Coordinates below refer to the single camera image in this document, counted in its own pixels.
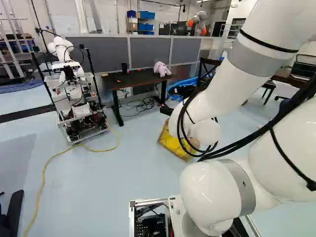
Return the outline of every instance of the cardboard box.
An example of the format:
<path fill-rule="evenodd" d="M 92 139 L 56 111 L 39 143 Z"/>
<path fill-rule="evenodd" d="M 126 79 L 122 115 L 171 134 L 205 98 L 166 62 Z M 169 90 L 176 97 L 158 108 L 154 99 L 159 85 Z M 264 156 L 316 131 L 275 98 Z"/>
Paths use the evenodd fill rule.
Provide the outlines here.
<path fill-rule="evenodd" d="M 129 31 L 136 31 L 136 30 L 138 30 L 138 28 L 137 28 L 137 23 L 129 23 L 129 24 L 127 25 L 127 29 L 128 29 Z"/>
<path fill-rule="evenodd" d="M 167 148 L 172 153 L 174 153 L 177 157 L 179 157 L 182 160 L 184 160 L 185 162 L 187 162 L 188 160 L 190 160 L 192 158 L 192 156 L 187 154 L 182 149 L 177 137 L 172 137 L 170 135 L 169 129 L 168 129 L 168 122 L 169 122 L 169 119 L 167 119 L 166 122 L 164 123 L 163 129 L 160 133 L 160 136 L 159 136 L 157 142 L 159 144 L 161 144 L 162 146 L 164 146 L 165 148 Z M 192 143 L 192 145 L 195 148 L 199 149 L 200 143 L 198 142 L 197 139 L 189 138 L 189 141 Z M 187 141 L 185 141 L 185 139 L 183 139 L 182 143 L 191 154 L 196 153 L 196 151 L 190 147 L 190 145 L 187 143 Z"/>

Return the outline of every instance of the gray partition wall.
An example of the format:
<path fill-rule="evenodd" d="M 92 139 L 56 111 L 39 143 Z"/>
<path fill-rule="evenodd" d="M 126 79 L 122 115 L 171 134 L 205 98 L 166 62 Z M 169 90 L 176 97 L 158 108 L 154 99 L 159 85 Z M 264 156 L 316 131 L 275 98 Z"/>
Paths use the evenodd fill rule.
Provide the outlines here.
<path fill-rule="evenodd" d="M 83 44 L 89 48 L 94 71 L 110 72 L 121 70 L 121 64 L 128 61 L 127 37 L 66 37 L 74 46 Z M 82 67 L 85 72 L 90 72 L 89 60 L 84 52 Z M 74 49 L 70 53 L 73 60 L 82 62 L 82 54 Z"/>
<path fill-rule="evenodd" d="M 174 38 L 171 64 L 196 62 L 201 39 Z"/>
<path fill-rule="evenodd" d="M 130 70 L 152 68 L 157 61 L 171 67 L 186 64 L 197 67 L 199 57 L 208 57 L 214 41 L 214 37 L 186 36 L 69 34 L 64 37 L 76 47 L 83 44 L 90 49 L 96 73 L 118 72 L 122 63 L 127 63 Z M 82 62 L 80 50 L 74 49 L 70 55 Z M 90 72 L 86 54 L 82 66 Z"/>
<path fill-rule="evenodd" d="M 169 64 L 171 38 L 131 37 L 131 67 L 154 67 L 158 61 Z"/>

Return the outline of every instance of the pink stuffed animal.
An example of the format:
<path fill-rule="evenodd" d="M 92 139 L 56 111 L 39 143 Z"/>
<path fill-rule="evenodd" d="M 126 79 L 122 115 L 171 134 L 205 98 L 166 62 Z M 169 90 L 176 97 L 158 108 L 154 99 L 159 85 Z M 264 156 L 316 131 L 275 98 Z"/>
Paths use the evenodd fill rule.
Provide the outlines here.
<path fill-rule="evenodd" d="M 169 76 L 171 75 L 171 71 L 166 67 L 163 62 L 156 62 L 154 66 L 154 73 L 160 73 L 160 77 L 164 77 L 166 74 Z"/>

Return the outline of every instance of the blue bin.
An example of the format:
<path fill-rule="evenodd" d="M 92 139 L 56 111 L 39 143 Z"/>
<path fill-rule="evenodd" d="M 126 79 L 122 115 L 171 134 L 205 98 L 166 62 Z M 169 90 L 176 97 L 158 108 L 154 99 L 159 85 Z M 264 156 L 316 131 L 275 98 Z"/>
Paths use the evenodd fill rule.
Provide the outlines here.
<path fill-rule="evenodd" d="M 148 12 L 147 14 L 149 19 L 154 19 L 155 18 L 155 13 L 154 12 Z"/>
<path fill-rule="evenodd" d="M 146 31 L 152 31 L 154 29 L 154 25 L 146 24 Z"/>
<path fill-rule="evenodd" d="M 128 18 L 132 18 L 132 17 L 136 17 L 136 11 L 127 11 L 127 17 Z"/>
<path fill-rule="evenodd" d="M 139 11 L 140 18 L 148 18 L 148 11 Z"/>
<path fill-rule="evenodd" d="M 139 23 L 138 24 L 138 30 L 139 31 L 145 31 L 146 30 L 146 25 L 143 23 Z"/>

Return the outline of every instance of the yellow box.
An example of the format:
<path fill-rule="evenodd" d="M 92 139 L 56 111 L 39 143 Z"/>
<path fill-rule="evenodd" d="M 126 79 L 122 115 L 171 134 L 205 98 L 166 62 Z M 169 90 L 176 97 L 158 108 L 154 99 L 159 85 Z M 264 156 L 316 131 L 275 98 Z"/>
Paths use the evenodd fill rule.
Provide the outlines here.
<path fill-rule="evenodd" d="M 187 162 L 189 159 L 191 159 L 192 156 L 190 156 L 189 154 L 187 154 L 181 147 L 178 138 L 173 137 L 170 135 L 169 133 L 169 129 L 168 129 L 168 122 L 169 119 L 167 119 L 167 121 L 165 122 L 163 129 L 160 133 L 160 136 L 157 140 L 157 142 L 159 144 L 161 144 L 162 146 L 164 146 L 165 148 L 167 148 L 169 151 L 171 151 L 172 153 L 174 153 L 177 157 L 181 158 L 182 160 L 184 160 L 185 162 Z M 189 138 L 189 141 L 192 143 L 192 145 L 199 149 L 199 142 L 197 139 L 195 138 Z M 185 148 L 192 154 L 195 154 L 196 151 L 190 147 L 190 145 L 187 143 L 187 141 L 185 141 L 183 139 L 182 141 L 183 145 L 185 146 Z"/>

